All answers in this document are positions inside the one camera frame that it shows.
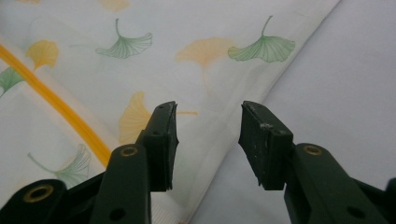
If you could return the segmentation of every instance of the yellow stripe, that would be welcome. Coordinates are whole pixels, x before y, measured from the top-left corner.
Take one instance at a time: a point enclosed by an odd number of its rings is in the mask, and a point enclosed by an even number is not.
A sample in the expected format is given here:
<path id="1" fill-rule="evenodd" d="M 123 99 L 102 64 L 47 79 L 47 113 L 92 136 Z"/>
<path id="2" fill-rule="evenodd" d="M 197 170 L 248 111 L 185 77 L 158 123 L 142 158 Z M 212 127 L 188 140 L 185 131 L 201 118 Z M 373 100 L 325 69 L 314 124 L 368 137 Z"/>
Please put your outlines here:
<path id="1" fill-rule="evenodd" d="M 31 72 L 23 63 L 14 57 L 6 48 L 0 45 L 0 58 L 8 63 L 17 71 L 18 74 L 38 93 L 40 94 L 53 108 L 55 108 L 64 119 L 74 128 L 74 130 L 87 143 L 91 150 L 95 153 L 98 160 L 107 167 L 110 159 L 110 150 L 103 143 L 103 141 L 96 135 L 91 127 L 73 111 L 58 95 L 50 90 L 44 83 L 42 83 L 35 74 Z"/>

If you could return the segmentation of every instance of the green ginkgo leaf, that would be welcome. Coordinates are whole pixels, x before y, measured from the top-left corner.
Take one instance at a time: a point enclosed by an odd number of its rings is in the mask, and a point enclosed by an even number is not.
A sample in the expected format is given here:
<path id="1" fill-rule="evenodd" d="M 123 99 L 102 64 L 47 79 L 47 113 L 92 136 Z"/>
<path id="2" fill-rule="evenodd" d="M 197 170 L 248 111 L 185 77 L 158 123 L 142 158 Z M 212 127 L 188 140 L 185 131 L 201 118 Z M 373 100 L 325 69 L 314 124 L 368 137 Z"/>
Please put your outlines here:
<path id="1" fill-rule="evenodd" d="M 62 180 L 68 188 L 72 188 L 88 178 L 91 154 L 90 151 L 82 144 L 78 145 L 78 152 L 73 161 L 58 171 L 48 169 L 39 163 L 30 153 L 28 153 L 27 156 L 43 170 L 56 175 L 56 177 Z"/>
<path id="2" fill-rule="evenodd" d="M 116 19 L 116 32 L 119 36 L 117 42 L 110 49 L 97 49 L 96 53 L 103 54 L 109 57 L 126 59 L 130 56 L 140 54 L 152 44 L 152 34 L 137 38 L 127 38 L 120 35 L 119 32 L 119 19 Z"/>
<path id="3" fill-rule="evenodd" d="M 264 28 L 262 28 L 262 36 L 259 40 L 243 49 L 238 49 L 235 47 L 229 48 L 228 55 L 230 58 L 237 61 L 247 61 L 253 58 L 261 58 L 268 63 L 286 61 L 291 52 L 294 50 L 295 43 L 294 41 L 287 40 L 279 36 L 264 35 L 265 27 L 271 18 L 272 16 L 268 18 Z"/>
<path id="4" fill-rule="evenodd" d="M 23 78 L 12 68 L 9 67 L 0 74 L 0 87 L 3 88 L 3 93 L 0 97 L 17 83 L 22 82 Z"/>

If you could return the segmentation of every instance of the yellow ginkgo leaf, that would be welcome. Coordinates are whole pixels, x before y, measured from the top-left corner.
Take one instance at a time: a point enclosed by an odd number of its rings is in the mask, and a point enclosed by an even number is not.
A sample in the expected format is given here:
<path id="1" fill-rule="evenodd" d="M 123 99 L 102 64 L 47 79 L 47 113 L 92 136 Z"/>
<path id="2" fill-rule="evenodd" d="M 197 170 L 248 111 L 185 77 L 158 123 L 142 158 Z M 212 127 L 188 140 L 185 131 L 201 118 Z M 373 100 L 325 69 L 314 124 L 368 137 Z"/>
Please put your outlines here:
<path id="1" fill-rule="evenodd" d="M 35 42 L 26 52 L 26 57 L 32 58 L 35 62 L 35 69 L 47 64 L 53 67 L 58 59 L 59 50 L 55 42 L 40 40 Z"/>
<path id="2" fill-rule="evenodd" d="M 39 4 L 40 0 L 17 0 L 18 2 L 23 2 L 23 3 L 31 3 L 31 4 Z"/>
<path id="3" fill-rule="evenodd" d="M 119 121 L 120 143 L 122 145 L 132 144 L 139 134 L 149 123 L 151 114 L 143 104 L 145 93 L 139 91 L 132 96 L 132 99 L 122 114 Z"/>
<path id="4" fill-rule="evenodd" d="M 127 0 L 99 0 L 103 7 L 110 11 L 120 11 L 129 6 L 129 2 Z"/>
<path id="5" fill-rule="evenodd" d="M 220 57 L 227 55 L 228 49 L 233 45 L 233 41 L 227 38 L 210 37 L 193 41 L 186 48 L 179 51 L 176 61 L 194 61 L 202 67 L 202 78 L 206 83 L 207 67 Z"/>

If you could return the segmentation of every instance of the brass screw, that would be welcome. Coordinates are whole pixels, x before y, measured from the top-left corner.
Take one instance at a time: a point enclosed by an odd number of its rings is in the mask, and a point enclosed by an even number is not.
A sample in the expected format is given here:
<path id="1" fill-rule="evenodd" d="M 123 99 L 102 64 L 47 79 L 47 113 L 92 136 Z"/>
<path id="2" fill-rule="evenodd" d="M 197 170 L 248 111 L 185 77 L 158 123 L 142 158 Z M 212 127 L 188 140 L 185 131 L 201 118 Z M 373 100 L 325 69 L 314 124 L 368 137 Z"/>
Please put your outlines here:
<path id="1" fill-rule="evenodd" d="M 49 184 L 39 185 L 27 191 L 27 193 L 23 196 L 23 200 L 26 203 L 37 203 L 46 199 L 48 196 L 51 195 L 52 192 L 53 192 L 52 185 Z"/>
<path id="2" fill-rule="evenodd" d="M 312 145 L 305 146 L 303 148 L 303 150 L 304 150 L 304 152 L 306 152 L 312 156 L 320 156 L 323 153 L 322 149 L 320 149 L 319 147 L 316 147 L 316 146 L 312 146 Z"/>
<path id="3" fill-rule="evenodd" d="M 139 150 L 137 150 L 136 147 L 126 147 L 122 149 L 120 154 L 123 157 L 130 157 L 130 156 L 134 156 L 138 151 Z"/>

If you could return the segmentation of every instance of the white background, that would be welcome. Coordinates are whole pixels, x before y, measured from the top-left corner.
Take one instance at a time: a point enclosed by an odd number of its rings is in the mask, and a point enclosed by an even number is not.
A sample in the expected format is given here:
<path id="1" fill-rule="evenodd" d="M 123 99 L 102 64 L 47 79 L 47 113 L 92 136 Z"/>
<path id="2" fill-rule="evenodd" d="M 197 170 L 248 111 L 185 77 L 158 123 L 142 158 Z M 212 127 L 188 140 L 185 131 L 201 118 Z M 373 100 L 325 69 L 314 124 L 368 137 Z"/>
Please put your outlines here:
<path id="1" fill-rule="evenodd" d="M 294 143 L 327 148 L 350 176 L 384 189 L 396 176 L 396 1 L 344 0 L 263 102 Z M 290 223 L 283 191 L 258 187 L 235 146 L 192 224 Z"/>

